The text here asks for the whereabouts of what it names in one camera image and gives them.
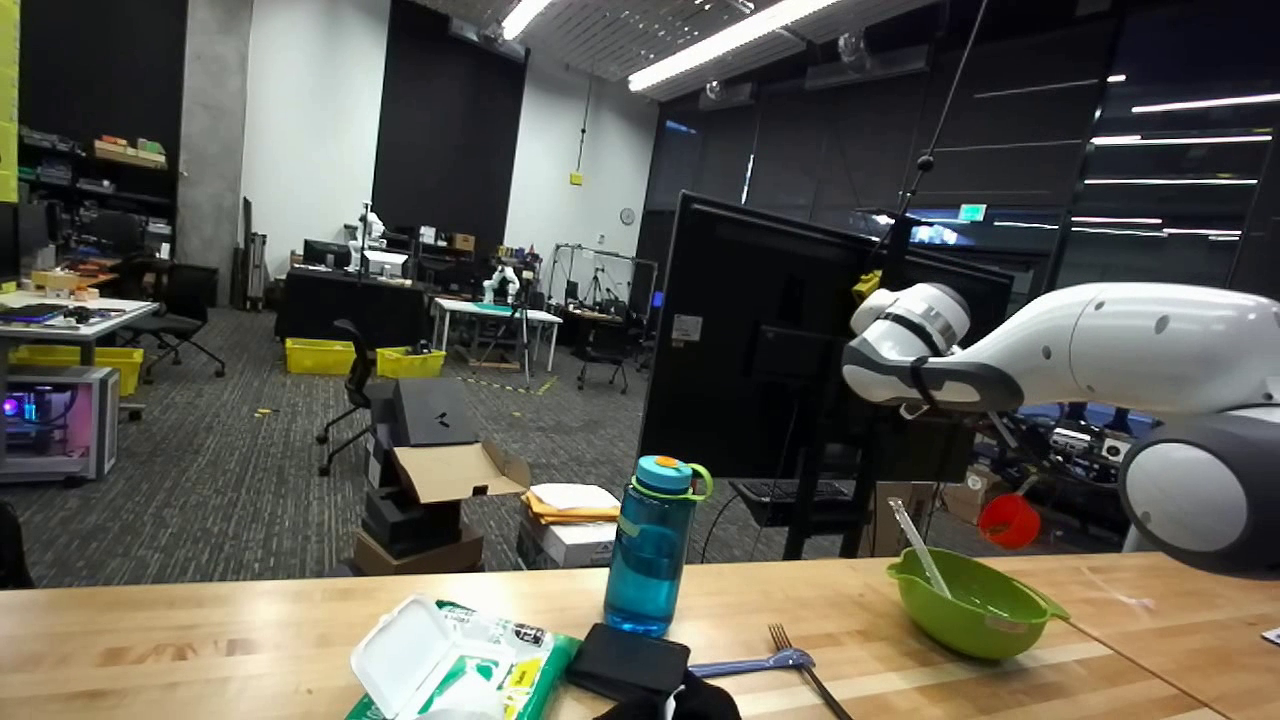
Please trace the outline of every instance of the spoon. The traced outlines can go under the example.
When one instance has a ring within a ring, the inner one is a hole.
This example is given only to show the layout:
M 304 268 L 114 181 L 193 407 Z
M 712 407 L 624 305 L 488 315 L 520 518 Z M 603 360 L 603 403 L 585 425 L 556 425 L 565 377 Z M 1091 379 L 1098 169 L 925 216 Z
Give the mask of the spoon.
M 929 585 L 930 585 L 943 598 L 953 598 L 953 589 L 947 589 L 943 570 L 937 566 L 937 559 L 930 559 L 930 553 L 929 553 L 916 518 L 907 516 L 903 501 L 898 501 L 898 494 L 889 494 L 889 506 L 893 506 L 895 523 L 903 526 L 903 536 L 911 541 Z
M 698 680 L 747 674 L 747 672 L 790 672 L 790 666 L 812 666 L 812 654 L 803 646 L 778 646 L 778 651 L 756 654 L 756 661 L 687 663 L 687 672 Z

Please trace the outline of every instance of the office chair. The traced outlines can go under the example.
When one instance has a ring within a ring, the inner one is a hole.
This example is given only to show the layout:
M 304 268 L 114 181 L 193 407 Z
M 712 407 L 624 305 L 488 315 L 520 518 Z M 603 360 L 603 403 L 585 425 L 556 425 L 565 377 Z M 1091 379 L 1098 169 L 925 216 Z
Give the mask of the office chair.
M 373 437 L 376 419 L 388 416 L 388 403 L 396 401 L 396 385 L 373 379 L 373 373 L 376 373 L 376 344 L 366 344 L 366 334 L 362 334 L 353 319 L 334 319 L 333 327 L 334 327 L 342 340 L 353 340 L 356 360 L 353 360 L 346 379 L 342 379 L 342 385 L 346 385 L 346 407 L 321 427 L 317 442 L 328 442 L 328 433 L 333 433 L 338 419 L 356 416 L 356 413 L 366 413 L 366 419 L 359 425 L 359 433 L 353 433 L 346 441 L 338 441 L 338 442 L 322 454 L 321 474 L 333 473 L 333 461 L 334 461 L 342 448 L 353 448 L 356 441 Z
M 585 340 L 573 347 L 580 360 L 577 393 L 588 388 L 588 366 L 607 365 L 607 388 L 626 397 L 626 355 L 631 355 L 631 327 L 624 319 L 588 319 Z
M 207 305 L 214 301 L 214 268 L 167 264 L 155 270 L 153 297 L 162 308 L 130 325 L 134 334 L 155 340 L 155 355 L 147 360 L 143 379 L 155 379 L 161 360 L 178 365 L 184 347 L 207 355 L 214 365 L 214 377 L 229 377 L 229 360 L 220 360 L 211 347 L 194 340 L 207 325 Z
M 22 553 L 22 526 L 7 502 L 0 502 L 0 589 L 34 589 Z

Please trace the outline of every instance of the wooden countertop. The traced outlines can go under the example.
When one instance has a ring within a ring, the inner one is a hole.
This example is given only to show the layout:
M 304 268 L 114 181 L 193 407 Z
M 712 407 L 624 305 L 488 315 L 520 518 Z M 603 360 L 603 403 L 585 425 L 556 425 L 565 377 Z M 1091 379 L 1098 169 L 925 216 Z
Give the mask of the wooden countertop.
M 925 641 L 882 559 L 692 562 L 671 637 L 692 661 L 769 651 L 786 623 L 856 714 L 1275 714 L 1280 585 L 1162 555 L 995 559 L 1076 623 L 1004 663 Z M 603 570 L 259 578 L 0 593 L 0 714 L 342 714 L 356 641 L 408 593 L 585 632 Z M 790 674 L 722 680 L 743 714 L 828 714 Z M 552 714 L 593 714 L 565 688 Z

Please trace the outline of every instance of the plastic container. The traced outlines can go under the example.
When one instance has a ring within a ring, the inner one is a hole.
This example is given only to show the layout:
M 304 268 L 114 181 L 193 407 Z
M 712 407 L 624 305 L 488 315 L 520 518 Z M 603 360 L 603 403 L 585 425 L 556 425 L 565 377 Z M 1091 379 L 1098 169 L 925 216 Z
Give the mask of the plastic container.
M 1046 618 L 1066 618 L 1066 611 L 1045 593 L 943 548 L 929 548 L 943 570 L 953 597 L 941 597 L 916 553 L 889 562 L 907 617 L 937 642 L 973 661 L 1010 661 L 1028 651 Z
M 289 377 L 346 377 L 356 347 L 346 340 L 284 334 Z
M 607 628 L 668 637 L 679 598 L 687 518 L 709 494 L 709 468 L 677 454 L 641 454 L 607 559 Z
M 444 353 L 376 347 L 376 377 L 439 377 Z
M 92 347 L 97 366 L 112 366 L 120 377 L 114 393 L 134 397 L 134 379 L 143 377 L 143 347 Z M 78 366 L 74 344 L 21 344 L 7 353 L 12 373 L 21 366 Z

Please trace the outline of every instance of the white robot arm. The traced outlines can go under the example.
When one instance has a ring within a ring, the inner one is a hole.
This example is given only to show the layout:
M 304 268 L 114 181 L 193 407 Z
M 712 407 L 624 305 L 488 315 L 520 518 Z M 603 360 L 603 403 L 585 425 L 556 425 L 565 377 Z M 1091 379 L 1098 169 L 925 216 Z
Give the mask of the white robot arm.
M 871 403 L 1010 413 L 1113 403 L 1162 419 L 1121 468 L 1130 523 L 1216 570 L 1280 570 L 1280 305 L 1192 282 L 1076 282 L 981 344 L 943 282 L 871 290 L 845 385 Z

